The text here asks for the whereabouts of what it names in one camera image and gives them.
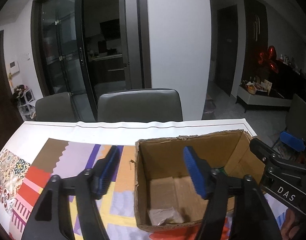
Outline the person's right hand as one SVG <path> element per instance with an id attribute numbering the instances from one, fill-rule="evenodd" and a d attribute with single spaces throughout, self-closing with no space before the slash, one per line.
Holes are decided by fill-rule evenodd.
<path id="1" fill-rule="evenodd" d="M 285 221 L 281 228 L 282 238 L 293 239 L 305 221 L 306 216 L 300 216 L 292 209 L 287 209 Z"/>

